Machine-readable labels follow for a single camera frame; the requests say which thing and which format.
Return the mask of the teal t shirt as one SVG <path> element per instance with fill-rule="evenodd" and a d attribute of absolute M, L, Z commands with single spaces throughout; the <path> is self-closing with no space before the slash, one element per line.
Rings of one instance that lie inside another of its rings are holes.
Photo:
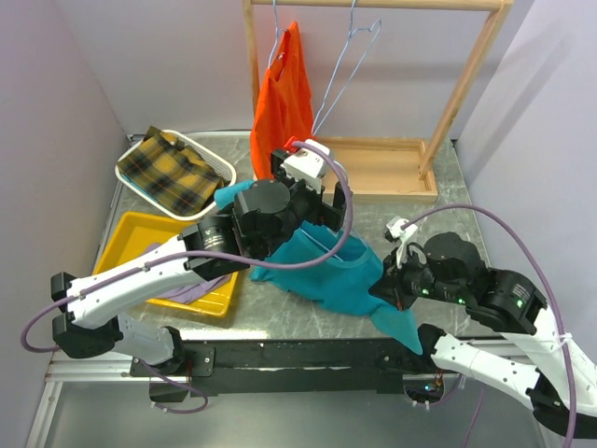
<path fill-rule="evenodd" d="M 382 261 L 369 245 L 351 236 L 362 248 L 362 255 L 357 260 L 341 261 L 331 257 L 316 266 L 289 271 L 256 267 L 250 273 L 250 279 L 295 293 L 332 313 L 367 315 L 377 330 L 420 355 L 423 348 L 413 312 L 400 311 L 368 293 L 382 275 Z M 267 261 L 294 264 L 319 258 L 325 253 L 305 236 L 300 227 Z"/>

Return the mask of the yellow plastic tray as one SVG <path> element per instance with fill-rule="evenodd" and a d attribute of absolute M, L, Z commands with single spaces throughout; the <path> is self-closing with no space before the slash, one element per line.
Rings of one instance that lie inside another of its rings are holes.
<path fill-rule="evenodd" d="M 108 271 L 140 257 L 148 248 L 164 244 L 188 226 L 188 222 L 168 217 L 126 212 L 108 239 L 93 273 Z M 228 313 L 237 279 L 238 274 L 234 273 L 219 287 L 202 292 L 195 298 L 190 297 L 191 289 L 186 287 L 168 292 L 164 297 L 152 298 L 147 303 L 197 315 L 224 317 Z"/>

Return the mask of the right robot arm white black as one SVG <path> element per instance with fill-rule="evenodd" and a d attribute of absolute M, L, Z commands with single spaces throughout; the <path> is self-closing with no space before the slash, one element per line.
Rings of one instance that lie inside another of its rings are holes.
<path fill-rule="evenodd" d="M 557 332 L 547 299 L 527 277 L 489 268 L 475 245 L 443 232 L 424 245 L 405 231 L 387 231 L 396 248 L 383 260 L 382 277 L 370 293 L 406 311 L 417 299 L 461 305 L 468 316 L 514 343 L 525 365 L 485 352 L 443 329 L 422 324 L 420 338 L 402 349 L 406 370 L 455 371 L 498 389 L 531 410 L 544 427 L 561 436 L 569 422 L 569 384 L 562 349 L 570 352 L 576 384 L 574 436 L 596 437 L 596 366 L 576 343 Z"/>

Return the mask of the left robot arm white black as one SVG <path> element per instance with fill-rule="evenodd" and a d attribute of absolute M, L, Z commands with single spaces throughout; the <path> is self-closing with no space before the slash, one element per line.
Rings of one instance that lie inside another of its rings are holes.
<path fill-rule="evenodd" d="M 179 332 L 139 322 L 128 316 L 130 308 L 178 287 L 267 267 L 304 222 L 347 232 L 352 203 L 341 168 L 313 140 L 293 146 L 292 153 L 272 153 L 272 180 L 253 182 L 223 211 L 141 257 L 84 278 L 54 275 L 51 295 L 62 310 L 52 321 L 58 347 L 75 359 L 114 351 L 176 374 L 186 362 Z"/>

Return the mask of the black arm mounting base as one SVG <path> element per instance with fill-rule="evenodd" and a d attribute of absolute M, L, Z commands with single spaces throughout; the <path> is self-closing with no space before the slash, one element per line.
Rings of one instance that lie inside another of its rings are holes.
<path fill-rule="evenodd" d="M 440 369 L 388 338 L 188 341 L 187 359 L 166 373 L 208 397 L 242 393 L 375 391 L 401 394 Z"/>

